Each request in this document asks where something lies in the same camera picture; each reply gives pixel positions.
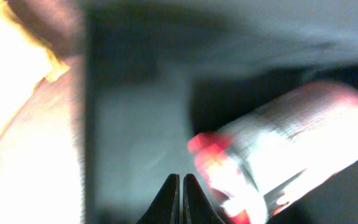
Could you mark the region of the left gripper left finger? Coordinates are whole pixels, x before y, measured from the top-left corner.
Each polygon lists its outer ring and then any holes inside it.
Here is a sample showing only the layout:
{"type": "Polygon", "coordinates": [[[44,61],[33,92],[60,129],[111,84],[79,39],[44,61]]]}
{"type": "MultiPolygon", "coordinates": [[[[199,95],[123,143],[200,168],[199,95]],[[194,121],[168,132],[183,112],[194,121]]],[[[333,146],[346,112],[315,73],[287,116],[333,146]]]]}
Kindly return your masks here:
{"type": "Polygon", "coordinates": [[[136,224],[179,224],[180,176],[170,174],[136,224]]]}

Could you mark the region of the yellow peanut butter sandwich packet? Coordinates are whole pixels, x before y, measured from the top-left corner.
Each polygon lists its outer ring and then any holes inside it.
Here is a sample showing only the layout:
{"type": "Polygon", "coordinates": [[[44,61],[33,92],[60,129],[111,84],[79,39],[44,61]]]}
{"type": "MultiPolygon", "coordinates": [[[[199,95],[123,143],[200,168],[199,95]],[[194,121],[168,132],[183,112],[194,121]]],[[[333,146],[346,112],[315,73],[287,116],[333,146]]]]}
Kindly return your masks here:
{"type": "Polygon", "coordinates": [[[39,81],[69,70],[46,40],[30,32],[7,1],[0,1],[0,136],[39,81]]]}

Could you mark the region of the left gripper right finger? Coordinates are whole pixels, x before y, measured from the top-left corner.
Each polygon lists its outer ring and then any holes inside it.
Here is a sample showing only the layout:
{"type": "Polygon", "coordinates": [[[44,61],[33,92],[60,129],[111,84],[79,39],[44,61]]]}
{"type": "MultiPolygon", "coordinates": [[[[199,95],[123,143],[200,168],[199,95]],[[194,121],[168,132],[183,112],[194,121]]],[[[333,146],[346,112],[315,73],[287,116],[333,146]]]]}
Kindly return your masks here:
{"type": "Polygon", "coordinates": [[[193,174],[183,179],[184,224],[224,224],[205,196],[193,174]]]}

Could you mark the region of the black gift box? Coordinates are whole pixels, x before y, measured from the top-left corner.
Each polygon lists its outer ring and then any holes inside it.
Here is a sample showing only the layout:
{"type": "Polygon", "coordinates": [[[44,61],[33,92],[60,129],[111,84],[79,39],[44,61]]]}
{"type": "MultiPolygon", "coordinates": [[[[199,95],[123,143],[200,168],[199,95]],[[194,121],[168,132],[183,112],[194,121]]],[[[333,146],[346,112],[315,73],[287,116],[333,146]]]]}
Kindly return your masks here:
{"type": "MultiPolygon", "coordinates": [[[[86,221],[137,223],[188,143],[308,83],[358,90],[358,1],[89,1],[86,221]]],[[[358,161],[266,223],[358,223],[358,161]]]]}

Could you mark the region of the dark brown Pringles can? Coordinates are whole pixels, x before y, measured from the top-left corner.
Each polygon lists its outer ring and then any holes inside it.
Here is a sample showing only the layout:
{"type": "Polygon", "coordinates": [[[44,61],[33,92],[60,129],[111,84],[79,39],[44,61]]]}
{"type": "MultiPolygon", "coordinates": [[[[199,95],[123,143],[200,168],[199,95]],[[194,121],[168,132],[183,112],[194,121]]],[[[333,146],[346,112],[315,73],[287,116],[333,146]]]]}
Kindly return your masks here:
{"type": "Polygon", "coordinates": [[[266,223],[358,161],[358,90],[300,86],[188,143],[195,166],[233,223],[266,223]]]}

